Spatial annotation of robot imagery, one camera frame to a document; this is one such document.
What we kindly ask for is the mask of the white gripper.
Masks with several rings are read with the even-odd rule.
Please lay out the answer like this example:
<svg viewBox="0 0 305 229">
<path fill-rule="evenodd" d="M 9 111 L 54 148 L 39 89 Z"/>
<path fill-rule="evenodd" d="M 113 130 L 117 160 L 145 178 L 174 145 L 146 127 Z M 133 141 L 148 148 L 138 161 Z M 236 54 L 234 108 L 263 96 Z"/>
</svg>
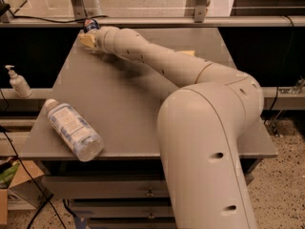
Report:
<svg viewBox="0 0 305 229">
<path fill-rule="evenodd" d="M 99 50 L 105 53 L 114 53 L 114 37 L 119 32 L 116 27 L 105 26 L 97 31 L 93 32 L 81 32 L 78 34 L 80 42 L 89 48 L 97 47 Z"/>
</svg>

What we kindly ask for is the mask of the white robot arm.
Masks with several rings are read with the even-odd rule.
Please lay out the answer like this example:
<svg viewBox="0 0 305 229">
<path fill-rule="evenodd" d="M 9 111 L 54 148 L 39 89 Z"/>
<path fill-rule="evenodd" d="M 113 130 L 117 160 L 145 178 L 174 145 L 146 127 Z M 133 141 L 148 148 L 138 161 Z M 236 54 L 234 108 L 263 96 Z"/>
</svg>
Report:
<svg viewBox="0 0 305 229">
<path fill-rule="evenodd" d="M 94 50 L 140 61 L 177 86 L 157 117 L 160 156 L 178 229 L 257 229 L 238 138 L 258 122 L 264 97 L 249 74 L 176 52 L 131 29 L 78 36 Z"/>
</svg>

